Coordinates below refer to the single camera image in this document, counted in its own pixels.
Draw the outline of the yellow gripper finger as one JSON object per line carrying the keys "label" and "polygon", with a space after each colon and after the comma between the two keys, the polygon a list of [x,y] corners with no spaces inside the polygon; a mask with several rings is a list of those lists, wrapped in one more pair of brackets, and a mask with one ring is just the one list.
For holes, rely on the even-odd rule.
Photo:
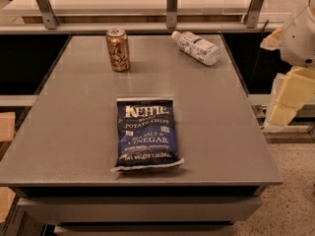
{"label": "yellow gripper finger", "polygon": [[265,125],[287,126],[314,94],[314,68],[293,66],[285,75],[277,74],[273,82]]}
{"label": "yellow gripper finger", "polygon": [[260,47],[271,51],[279,49],[282,46],[282,32],[283,27],[276,28],[262,40]]}

